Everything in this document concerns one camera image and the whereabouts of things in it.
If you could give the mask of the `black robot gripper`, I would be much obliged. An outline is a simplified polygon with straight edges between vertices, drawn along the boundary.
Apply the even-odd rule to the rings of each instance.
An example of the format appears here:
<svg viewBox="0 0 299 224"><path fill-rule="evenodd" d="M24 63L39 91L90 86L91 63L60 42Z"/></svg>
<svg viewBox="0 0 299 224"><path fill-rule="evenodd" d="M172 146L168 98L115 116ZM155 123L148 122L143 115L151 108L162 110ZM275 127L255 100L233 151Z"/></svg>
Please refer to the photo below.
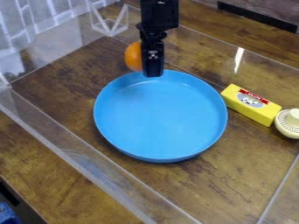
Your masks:
<svg viewBox="0 0 299 224"><path fill-rule="evenodd" d="M146 77L164 74L166 32L179 27L179 0L140 0L142 62Z"/></svg>

